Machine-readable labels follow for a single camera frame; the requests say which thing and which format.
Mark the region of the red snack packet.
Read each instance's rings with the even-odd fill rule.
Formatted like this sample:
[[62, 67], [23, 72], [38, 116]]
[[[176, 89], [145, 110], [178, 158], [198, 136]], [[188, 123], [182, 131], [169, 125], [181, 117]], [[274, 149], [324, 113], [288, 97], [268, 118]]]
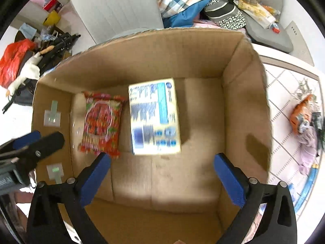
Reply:
[[78, 150], [118, 158], [119, 130], [125, 98], [119, 95], [84, 92], [86, 115]]

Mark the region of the grey office chair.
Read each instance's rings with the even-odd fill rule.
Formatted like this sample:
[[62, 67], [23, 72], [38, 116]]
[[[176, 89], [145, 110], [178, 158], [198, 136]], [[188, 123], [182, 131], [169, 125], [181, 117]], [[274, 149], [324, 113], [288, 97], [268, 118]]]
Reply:
[[96, 44], [164, 27], [157, 0], [70, 0]]

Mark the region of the yellow patterned tissue box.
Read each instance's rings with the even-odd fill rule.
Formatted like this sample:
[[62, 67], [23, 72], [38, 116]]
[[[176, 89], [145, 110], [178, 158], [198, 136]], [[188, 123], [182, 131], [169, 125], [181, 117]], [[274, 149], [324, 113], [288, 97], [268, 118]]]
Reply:
[[259, 3], [251, 5], [244, 3], [242, 0], [235, 0], [235, 4], [264, 29], [270, 28], [275, 23], [275, 17]]

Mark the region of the white blue carton pack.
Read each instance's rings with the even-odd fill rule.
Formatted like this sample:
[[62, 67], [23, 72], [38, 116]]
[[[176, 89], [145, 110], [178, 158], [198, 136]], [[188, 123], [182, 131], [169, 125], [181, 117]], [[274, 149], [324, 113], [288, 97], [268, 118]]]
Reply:
[[181, 152], [179, 111], [172, 78], [128, 87], [134, 155]]

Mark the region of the black white patterned hat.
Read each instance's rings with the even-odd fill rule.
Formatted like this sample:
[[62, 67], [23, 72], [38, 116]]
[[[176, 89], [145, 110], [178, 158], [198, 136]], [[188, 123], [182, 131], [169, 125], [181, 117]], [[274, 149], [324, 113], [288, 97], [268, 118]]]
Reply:
[[227, 0], [211, 0], [204, 8], [210, 21], [223, 29], [239, 30], [246, 26], [242, 12]]

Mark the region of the black stroller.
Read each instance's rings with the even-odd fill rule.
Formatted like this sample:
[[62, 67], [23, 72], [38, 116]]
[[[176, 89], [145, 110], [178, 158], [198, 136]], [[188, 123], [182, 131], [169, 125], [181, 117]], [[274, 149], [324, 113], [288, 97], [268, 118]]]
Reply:
[[[72, 47], [80, 37], [80, 34], [65, 33], [55, 25], [43, 29], [41, 35], [34, 39], [41, 57], [40, 61], [36, 64], [40, 75], [44, 75], [62, 60], [69, 57], [72, 53]], [[8, 102], [3, 107], [2, 112], [6, 113], [13, 104], [31, 106], [36, 83], [37, 79], [26, 78], [20, 84], [8, 90], [6, 94]]]

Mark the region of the lilac soft cloth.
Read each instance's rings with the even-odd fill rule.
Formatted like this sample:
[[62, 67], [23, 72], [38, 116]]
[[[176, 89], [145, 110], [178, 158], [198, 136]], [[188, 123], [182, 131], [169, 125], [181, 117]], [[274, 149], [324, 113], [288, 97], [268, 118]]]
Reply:
[[300, 143], [299, 171], [307, 175], [318, 153], [317, 133], [313, 126], [309, 126], [303, 133], [297, 136]]

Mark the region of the blue long stick packet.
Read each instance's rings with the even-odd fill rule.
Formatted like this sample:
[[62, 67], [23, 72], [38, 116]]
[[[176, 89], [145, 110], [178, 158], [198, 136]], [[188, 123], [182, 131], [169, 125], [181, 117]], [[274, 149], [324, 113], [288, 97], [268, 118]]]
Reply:
[[311, 191], [313, 184], [315, 183], [315, 180], [317, 178], [318, 170], [319, 170], [319, 165], [316, 163], [313, 164], [310, 169], [308, 179], [306, 180], [305, 185], [303, 187], [303, 190], [294, 205], [295, 213], [297, 213], [300, 210], [304, 201], [306, 200], [307, 196], [309, 195], [309, 192]]

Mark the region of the white goose plush toy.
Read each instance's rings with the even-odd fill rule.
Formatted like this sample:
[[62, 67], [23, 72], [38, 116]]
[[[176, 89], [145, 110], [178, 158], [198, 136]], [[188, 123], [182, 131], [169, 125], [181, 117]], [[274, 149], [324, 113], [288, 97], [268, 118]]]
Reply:
[[6, 97], [13, 96], [13, 94], [18, 90], [18, 87], [27, 79], [38, 80], [40, 78], [40, 68], [38, 67], [38, 64], [42, 60], [43, 55], [50, 52], [53, 49], [54, 49], [54, 45], [49, 46], [46, 49], [39, 51], [33, 56], [31, 56], [23, 65], [20, 74], [9, 85], [5, 96]]

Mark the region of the orange panda snack packet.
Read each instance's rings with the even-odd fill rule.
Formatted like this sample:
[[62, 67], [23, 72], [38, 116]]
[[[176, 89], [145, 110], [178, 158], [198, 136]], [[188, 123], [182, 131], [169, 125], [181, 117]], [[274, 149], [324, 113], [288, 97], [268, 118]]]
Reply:
[[301, 103], [298, 103], [290, 117], [289, 121], [295, 135], [303, 134], [309, 128], [312, 120], [311, 103], [313, 102], [313, 95], [308, 94]]

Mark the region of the red plastic bag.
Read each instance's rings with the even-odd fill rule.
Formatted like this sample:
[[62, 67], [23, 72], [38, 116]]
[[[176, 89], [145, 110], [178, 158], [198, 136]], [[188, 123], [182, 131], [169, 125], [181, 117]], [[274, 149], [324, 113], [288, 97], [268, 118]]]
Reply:
[[9, 44], [0, 61], [1, 87], [7, 89], [16, 79], [19, 66], [27, 51], [33, 51], [36, 43], [30, 39], [24, 39]]

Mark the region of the grey cushioned chair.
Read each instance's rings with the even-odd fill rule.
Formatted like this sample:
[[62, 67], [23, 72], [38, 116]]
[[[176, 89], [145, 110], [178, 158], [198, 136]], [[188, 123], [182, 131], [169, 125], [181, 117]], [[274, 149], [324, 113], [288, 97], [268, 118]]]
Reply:
[[246, 31], [254, 43], [290, 53], [292, 42], [279, 23], [283, 0], [239, 0], [246, 20]]

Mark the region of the yellow bucket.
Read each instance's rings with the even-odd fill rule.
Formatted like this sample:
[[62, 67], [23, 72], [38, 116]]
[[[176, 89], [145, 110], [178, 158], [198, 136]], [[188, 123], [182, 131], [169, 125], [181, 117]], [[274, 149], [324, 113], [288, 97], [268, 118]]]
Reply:
[[47, 18], [43, 21], [44, 26], [54, 26], [59, 23], [61, 16], [56, 12], [52, 11], [48, 14]]

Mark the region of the black snack packet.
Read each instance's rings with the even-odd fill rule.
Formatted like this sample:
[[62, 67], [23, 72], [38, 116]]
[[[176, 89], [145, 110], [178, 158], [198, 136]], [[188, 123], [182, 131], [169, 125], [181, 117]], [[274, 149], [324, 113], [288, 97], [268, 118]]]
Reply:
[[314, 126], [314, 129], [317, 133], [317, 139], [319, 142], [323, 141], [324, 137], [324, 117], [320, 112], [314, 112], [312, 114], [312, 124]]

